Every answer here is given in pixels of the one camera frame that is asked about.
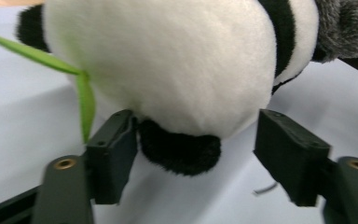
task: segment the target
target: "gray fuzzy fabric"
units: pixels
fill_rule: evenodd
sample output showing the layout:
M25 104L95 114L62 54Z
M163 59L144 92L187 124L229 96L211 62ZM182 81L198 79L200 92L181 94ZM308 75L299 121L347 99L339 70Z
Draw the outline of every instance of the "gray fuzzy fabric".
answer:
M320 27L317 48L322 62L358 57L358 0L315 0Z

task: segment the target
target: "black stripe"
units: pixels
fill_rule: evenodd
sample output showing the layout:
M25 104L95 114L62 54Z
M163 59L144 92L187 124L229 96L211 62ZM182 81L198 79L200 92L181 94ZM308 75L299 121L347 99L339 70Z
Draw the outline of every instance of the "black stripe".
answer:
M290 8L290 0L258 0L267 11L274 26L277 39L277 77L289 64L295 49L295 16Z

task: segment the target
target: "panda plush toy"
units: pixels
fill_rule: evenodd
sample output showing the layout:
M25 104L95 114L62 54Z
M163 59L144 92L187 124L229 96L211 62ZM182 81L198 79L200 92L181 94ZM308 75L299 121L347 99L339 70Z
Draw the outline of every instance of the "panda plush toy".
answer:
M310 61L358 57L358 0L47 0L18 37L87 71L99 115L132 110L149 160L198 175Z

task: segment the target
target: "wooden surface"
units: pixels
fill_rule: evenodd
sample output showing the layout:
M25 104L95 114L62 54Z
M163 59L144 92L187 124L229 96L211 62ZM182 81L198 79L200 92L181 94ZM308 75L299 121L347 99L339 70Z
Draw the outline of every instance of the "wooden surface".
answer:
M0 0L0 7L30 6L41 4L43 0Z

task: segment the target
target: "black fur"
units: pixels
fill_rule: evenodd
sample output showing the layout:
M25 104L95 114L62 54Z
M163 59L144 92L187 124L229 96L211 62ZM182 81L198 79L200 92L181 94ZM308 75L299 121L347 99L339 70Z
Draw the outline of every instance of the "black fur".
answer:
M139 126L142 151L163 168L182 175L199 175L213 168L220 157L220 139L212 135L168 133L152 120Z
M258 0L269 14L277 41L277 77L289 64L295 48L295 19L288 0Z
M38 5L22 11L17 26L17 38L25 45L49 52L43 37L42 7Z

